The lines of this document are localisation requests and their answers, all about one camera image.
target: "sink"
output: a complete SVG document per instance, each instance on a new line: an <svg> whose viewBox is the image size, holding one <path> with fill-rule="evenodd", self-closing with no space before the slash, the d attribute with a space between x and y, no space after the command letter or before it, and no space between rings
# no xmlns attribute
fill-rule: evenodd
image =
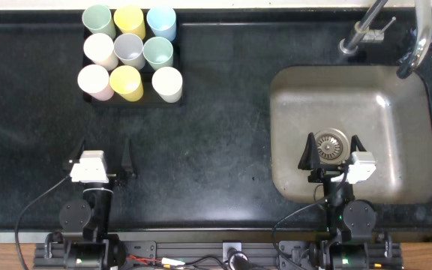
<svg viewBox="0 0 432 270"><path fill-rule="evenodd" d="M432 197L432 124L422 79L396 76L396 67L289 67L271 83L271 162L276 188L288 200L313 202L317 184L298 169L308 134L325 146L326 163L349 157L358 135L376 171L354 184L357 199L426 203ZM316 197L322 197L322 188Z"/></svg>

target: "black tray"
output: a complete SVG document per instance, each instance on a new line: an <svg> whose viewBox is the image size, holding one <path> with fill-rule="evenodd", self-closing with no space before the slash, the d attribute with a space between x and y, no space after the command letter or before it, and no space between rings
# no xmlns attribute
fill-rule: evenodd
<svg viewBox="0 0 432 270"><path fill-rule="evenodd" d="M145 43L149 38L153 38L155 34L152 32L151 28L148 25L148 22L146 21L146 14L147 12L143 11L144 18L145 18L145 27L146 27L146 36L142 40L143 43ZM179 72L182 71L181 65L180 65L180 55L179 55L179 22L176 21L178 24L176 27L176 39L171 42L172 48L173 48L173 64L172 66L177 69ZM116 37L115 39L121 35L121 31L118 29L118 26L116 26ZM92 35L92 33L85 28L84 29L84 39L86 40L87 37ZM124 65L121 60L118 60L118 67ZM91 61L86 55L82 54L82 68L84 68L87 65L94 64L93 61ZM127 101L125 100L121 95L118 93L115 93L109 100L101 101L93 98L90 94L83 92L82 98L84 101L93 104L98 107L136 107L136 108L172 108L172 107L180 107L183 103L183 97L184 97L184 91L181 98L176 101L175 103L168 103L161 98L161 96L155 91L152 85L152 77L155 73L155 70L151 67L151 65L146 62L145 66L139 70L139 73L141 74L141 82L142 82L142 89L143 94L142 97L138 101Z"/></svg>

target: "white cup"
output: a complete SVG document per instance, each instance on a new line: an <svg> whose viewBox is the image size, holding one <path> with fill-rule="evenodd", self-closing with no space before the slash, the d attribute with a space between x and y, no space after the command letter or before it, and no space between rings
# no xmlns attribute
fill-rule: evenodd
<svg viewBox="0 0 432 270"><path fill-rule="evenodd" d="M179 101L183 93L183 77L174 67L162 67L154 72L154 90L168 103Z"/></svg>
<svg viewBox="0 0 432 270"><path fill-rule="evenodd" d="M89 64L79 72L78 85L100 101L107 101L114 95L108 71L97 64Z"/></svg>
<svg viewBox="0 0 432 270"><path fill-rule="evenodd" d="M118 57L114 53L114 43L107 34L92 34L84 42L84 54L95 64L111 71L118 66Z"/></svg>
<svg viewBox="0 0 432 270"><path fill-rule="evenodd" d="M149 27L157 37L174 41L176 38L176 12L171 7L153 7L146 16Z"/></svg>
<svg viewBox="0 0 432 270"><path fill-rule="evenodd" d="M173 66L173 45L164 37L152 37L146 41L142 54L155 71Z"/></svg>
<svg viewBox="0 0 432 270"><path fill-rule="evenodd" d="M93 34L103 33L112 39L116 36L111 10L102 4L96 4L84 10L82 23Z"/></svg>
<svg viewBox="0 0 432 270"><path fill-rule="evenodd" d="M114 41L114 53L125 65L140 70L146 60L143 55L143 41L136 34L122 34Z"/></svg>

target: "blue cup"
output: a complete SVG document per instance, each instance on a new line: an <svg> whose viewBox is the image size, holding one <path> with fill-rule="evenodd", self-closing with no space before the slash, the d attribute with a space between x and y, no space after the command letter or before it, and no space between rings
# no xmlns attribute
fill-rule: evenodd
<svg viewBox="0 0 432 270"><path fill-rule="evenodd" d="M176 12L171 7L153 7L146 17L157 37L174 41L176 38Z"/></svg>

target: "faucet base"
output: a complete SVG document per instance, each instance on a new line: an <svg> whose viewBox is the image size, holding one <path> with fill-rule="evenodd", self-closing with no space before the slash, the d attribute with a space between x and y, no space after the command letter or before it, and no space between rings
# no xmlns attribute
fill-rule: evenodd
<svg viewBox="0 0 432 270"><path fill-rule="evenodd" d="M353 55L356 53L356 51L358 50L358 46L356 46L356 48L354 48L354 49L347 49L347 48L344 47L344 41L345 41L345 40L346 40L346 39L343 38L343 39L340 41L340 43L339 43L339 50L340 50L342 53L344 53L345 55L347 55L347 56L353 56Z"/></svg>

